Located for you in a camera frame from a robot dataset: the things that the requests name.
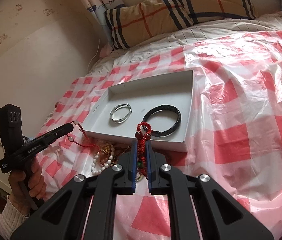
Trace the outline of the white knit sleeve forearm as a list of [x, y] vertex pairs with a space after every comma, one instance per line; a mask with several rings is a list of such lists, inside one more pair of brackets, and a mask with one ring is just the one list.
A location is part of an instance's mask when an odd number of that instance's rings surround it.
[[13, 205], [11, 197], [11, 194], [8, 195], [5, 208], [0, 214], [0, 236], [3, 239], [10, 239], [12, 233], [29, 218], [29, 213], [24, 215]]

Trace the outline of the person's left hand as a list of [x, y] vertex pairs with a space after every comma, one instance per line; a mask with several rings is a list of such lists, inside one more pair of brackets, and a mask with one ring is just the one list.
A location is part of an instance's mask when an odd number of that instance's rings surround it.
[[31, 210], [30, 199], [41, 199], [46, 193], [46, 183], [42, 173], [42, 168], [35, 157], [31, 164], [31, 176], [26, 179], [24, 171], [11, 171], [8, 182], [12, 190], [9, 195], [11, 204], [23, 215], [29, 215]]

